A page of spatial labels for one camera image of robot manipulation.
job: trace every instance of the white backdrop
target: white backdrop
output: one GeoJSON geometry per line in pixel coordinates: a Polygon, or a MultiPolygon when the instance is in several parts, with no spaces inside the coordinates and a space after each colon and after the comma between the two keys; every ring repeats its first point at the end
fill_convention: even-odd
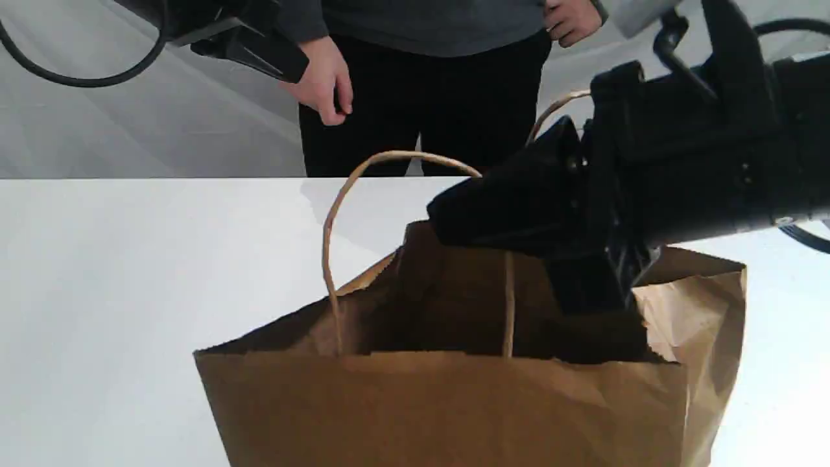
{"type": "MultiPolygon", "coordinates": [[[[623,0],[607,0],[613,10],[623,0]]],[[[825,0],[739,0],[753,22],[785,16],[830,17],[825,0]]],[[[691,63],[710,47],[699,5],[681,44],[691,63]]],[[[155,31],[111,0],[0,0],[0,16],[23,51],[44,66],[79,77],[130,67],[155,31]]],[[[540,106],[585,87],[597,72],[643,59],[650,73],[653,33],[620,41],[612,26],[568,51],[555,50],[544,73],[540,106]]],[[[804,34],[764,40],[770,57],[823,48],[804,34]]],[[[578,121],[589,102],[569,111],[578,121]]],[[[243,66],[169,50],[122,86],[82,91],[28,75],[0,49],[0,177],[303,176],[295,105],[266,76],[243,66]]]]}

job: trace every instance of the cable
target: cable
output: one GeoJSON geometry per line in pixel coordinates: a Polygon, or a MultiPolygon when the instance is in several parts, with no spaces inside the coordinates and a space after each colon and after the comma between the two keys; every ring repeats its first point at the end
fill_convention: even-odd
{"type": "Polygon", "coordinates": [[[129,70],[117,75],[107,76],[105,78],[73,78],[59,75],[53,71],[43,68],[40,65],[37,65],[34,61],[29,60],[26,55],[20,51],[17,44],[15,44],[12,40],[12,37],[9,36],[8,31],[6,31],[5,26],[2,24],[2,21],[0,21],[0,44],[6,47],[8,54],[11,55],[12,58],[23,68],[33,75],[43,78],[44,80],[70,87],[96,88],[115,86],[129,81],[147,70],[147,68],[149,68],[149,66],[159,58],[159,55],[161,55],[161,52],[164,50],[164,46],[167,43],[166,37],[168,35],[170,24],[168,0],[159,0],[159,5],[161,7],[161,24],[159,26],[159,38],[156,40],[153,48],[147,56],[145,56],[129,70]]]}
{"type": "MultiPolygon", "coordinates": [[[[758,37],[776,32],[789,31],[815,32],[817,34],[830,37],[830,22],[811,18],[786,18],[763,22],[755,26],[753,29],[755,34],[758,34],[758,37]]],[[[779,228],[779,230],[806,247],[812,248],[821,253],[830,254],[830,240],[813,235],[807,230],[795,225],[786,225],[779,228]]]]}

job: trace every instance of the brown paper bag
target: brown paper bag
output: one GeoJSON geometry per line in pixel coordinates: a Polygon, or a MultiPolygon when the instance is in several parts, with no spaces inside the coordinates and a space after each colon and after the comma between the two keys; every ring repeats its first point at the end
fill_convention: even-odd
{"type": "Polygon", "coordinates": [[[566,317],[541,262],[508,258],[411,224],[330,297],[197,351],[231,465],[708,465],[745,267],[669,248],[641,315],[566,317]]]}

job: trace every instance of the bag handle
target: bag handle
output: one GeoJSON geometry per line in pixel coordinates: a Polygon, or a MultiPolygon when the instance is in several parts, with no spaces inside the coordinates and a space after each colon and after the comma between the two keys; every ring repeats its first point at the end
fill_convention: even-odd
{"type": "MultiPolygon", "coordinates": [[[[343,203],[343,200],[346,197],[346,194],[349,190],[352,189],[352,186],[357,182],[360,176],[366,171],[366,169],[370,165],[374,165],[380,162],[386,162],[389,160],[411,160],[411,159],[420,159],[425,160],[427,162],[432,162],[433,164],[445,165],[447,167],[454,167],[459,169],[461,172],[464,172],[471,177],[481,177],[481,173],[478,170],[473,169],[469,165],[466,165],[462,162],[457,160],[450,159],[448,157],[444,157],[441,155],[434,155],[425,152],[418,152],[418,151],[404,151],[404,150],[391,150],[387,152],[382,152],[372,157],[366,159],[361,165],[358,166],[357,169],[352,172],[349,178],[346,180],[346,183],[343,184],[343,188],[340,189],[340,192],[337,193],[337,197],[334,198],[334,202],[331,205],[331,209],[329,210],[329,214],[325,217],[325,224],[323,225],[323,279],[325,280],[325,287],[329,291],[329,302],[331,303],[331,312],[334,314],[334,327],[337,333],[337,353],[338,355],[343,353],[343,328],[341,326],[341,316],[340,316],[340,303],[337,296],[337,290],[334,287],[334,279],[331,276],[331,266],[330,266],[330,245],[331,245],[331,229],[334,226],[334,218],[337,217],[337,213],[340,210],[340,205],[343,203]]],[[[502,355],[504,357],[510,358],[513,356],[513,333],[515,330],[515,289],[514,289],[514,274],[513,274],[513,253],[506,252],[505,253],[505,340],[502,344],[502,355]]]]}

